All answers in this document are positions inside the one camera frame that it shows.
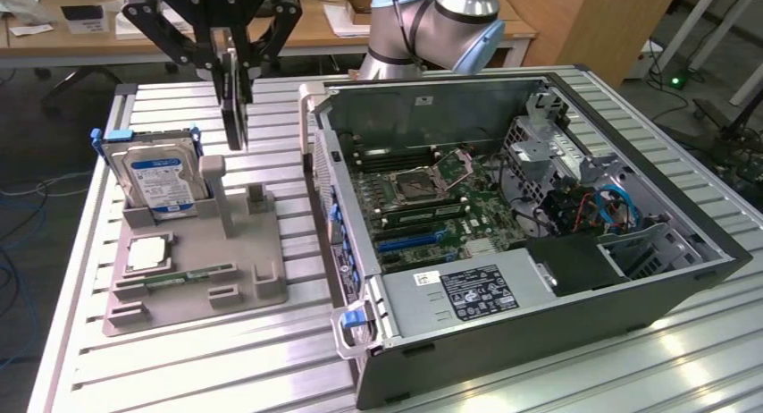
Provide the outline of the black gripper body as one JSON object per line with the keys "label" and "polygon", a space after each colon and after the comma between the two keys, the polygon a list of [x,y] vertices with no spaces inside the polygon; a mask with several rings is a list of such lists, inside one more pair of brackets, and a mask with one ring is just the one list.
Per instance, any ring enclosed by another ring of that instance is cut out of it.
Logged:
{"label": "black gripper body", "polygon": [[185,22],[195,34],[217,29],[245,27],[264,0],[161,0]]}

